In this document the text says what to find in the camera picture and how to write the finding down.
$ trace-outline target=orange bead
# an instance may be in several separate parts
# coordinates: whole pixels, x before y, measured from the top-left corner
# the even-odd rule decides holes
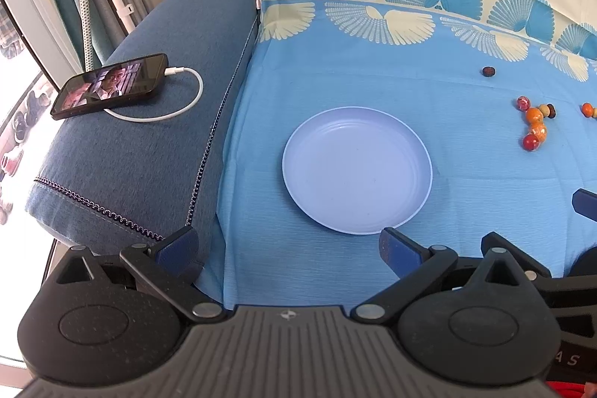
[[[589,103],[583,104],[583,106],[581,107],[580,111],[587,118],[593,116],[593,106],[591,104],[589,104]]]
[[[535,122],[531,125],[528,133],[536,135],[539,142],[544,143],[547,138],[547,127],[542,122]]]
[[[543,114],[541,110],[531,107],[526,111],[526,121],[529,123],[543,122]]]

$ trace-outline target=plaid cloth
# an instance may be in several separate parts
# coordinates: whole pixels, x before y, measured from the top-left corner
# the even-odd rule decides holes
[[[17,56],[25,49],[19,33],[14,28],[13,22],[8,17],[8,13],[2,4],[0,4],[0,54],[7,59]]]

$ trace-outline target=round plastic plate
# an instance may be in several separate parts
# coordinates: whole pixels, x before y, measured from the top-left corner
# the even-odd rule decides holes
[[[294,131],[282,173],[298,207],[318,223],[350,234],[398,227],[425,204],[431,159],[406,124],[378,110],[340,107]]]

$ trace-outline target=yellow bead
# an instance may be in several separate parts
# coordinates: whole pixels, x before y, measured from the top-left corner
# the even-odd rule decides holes
[[[541,110],[543,117],[549,116],[549,107],[546,104],[539,105],[538,109]]]

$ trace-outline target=black shoe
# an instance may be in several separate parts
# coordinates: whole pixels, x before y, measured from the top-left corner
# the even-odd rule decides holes
[[[27,124],[25,123],[25,116],[23,112],[18,111],[13,117],[14,141],[17,144],[22,144],[25,141],[25,133],[27,132]]]
[[[35,97],[33,90],[31,90],[27,95],[25,107],[25,123],[27,124],[27,127],[33,127],[37,123],[38,119],[40,118],[40,114],[45,108],[41,106],[40,100]]]

